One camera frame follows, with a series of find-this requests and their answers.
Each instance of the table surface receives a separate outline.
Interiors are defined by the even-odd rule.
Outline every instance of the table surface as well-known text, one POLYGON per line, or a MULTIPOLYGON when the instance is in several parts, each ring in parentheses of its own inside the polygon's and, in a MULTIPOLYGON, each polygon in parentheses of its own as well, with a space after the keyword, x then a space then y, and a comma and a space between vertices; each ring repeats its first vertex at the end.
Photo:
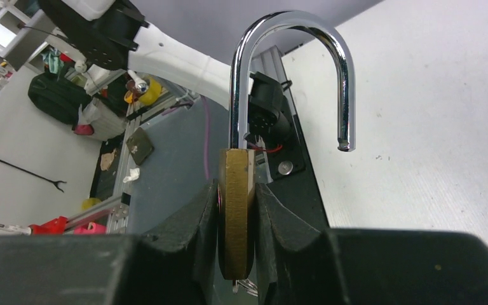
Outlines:
POLYGON ((336 149, 326 49, 316 40, 283 57, 329 224, 463 231, 488 245, 488 36, 470 34, 488 14, 415 27, 432 14, 422 3, 405 31, 389 6, 405 4, 388 2, 339 27, 356 65, 355 151, 336 149), (380 18, 373 29, 368 13, 380 18), (449 51, 436 47, 450 38, 449 51))

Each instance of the pink object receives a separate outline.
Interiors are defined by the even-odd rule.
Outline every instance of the pink object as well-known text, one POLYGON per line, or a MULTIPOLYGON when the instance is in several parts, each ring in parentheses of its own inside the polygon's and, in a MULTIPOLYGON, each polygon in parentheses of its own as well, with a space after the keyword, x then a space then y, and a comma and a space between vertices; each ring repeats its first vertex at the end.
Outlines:
POLYGON ((77 227, 74 234, 105 234, 105 226, 91 222, 86 226, 77 227))

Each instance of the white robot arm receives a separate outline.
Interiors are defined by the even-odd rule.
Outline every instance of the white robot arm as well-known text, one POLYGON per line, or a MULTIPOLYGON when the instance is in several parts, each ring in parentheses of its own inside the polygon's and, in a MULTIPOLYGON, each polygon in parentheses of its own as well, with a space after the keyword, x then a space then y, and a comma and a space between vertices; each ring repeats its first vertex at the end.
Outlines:
MULTIPOLYGON (((87 21, 100 18, 115 2, 62 1, 87 21)), ((141 27, 133 41, 138 47, 128 53, 128 69, 167 79, 229 108, 230 66, 174 40, 153 24, 141 27)))

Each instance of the plastic bag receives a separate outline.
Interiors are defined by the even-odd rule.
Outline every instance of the plastic bag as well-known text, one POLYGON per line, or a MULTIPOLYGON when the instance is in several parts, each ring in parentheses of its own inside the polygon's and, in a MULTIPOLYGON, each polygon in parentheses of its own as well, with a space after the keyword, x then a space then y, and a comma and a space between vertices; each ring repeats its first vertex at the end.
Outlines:
POLYGON ((79 106, 79 119, 78 119, 78 126, 79 125, 89 125, 90 123, 96 121, 97 119, 102 117, 102 113, 100 110, 90 102, 83 111, 81 111, 81 106, 79 106))

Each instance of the gray wall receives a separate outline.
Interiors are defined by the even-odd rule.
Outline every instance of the gray wall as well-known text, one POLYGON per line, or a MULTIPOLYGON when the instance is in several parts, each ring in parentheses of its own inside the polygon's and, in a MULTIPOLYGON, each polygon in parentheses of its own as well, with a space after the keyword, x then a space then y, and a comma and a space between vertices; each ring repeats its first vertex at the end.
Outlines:
MULTIPOLYGON (((339 25, 381 0, 132 0, 164 33, 207 55, 231 63, 244 31, 257 19, 275 11, 302 10, 317 14, 332 26, 339 25)), ((269 36, 257 52, 277 45, 285 53, 311 40, 311 36, 286 30, 269 36)))

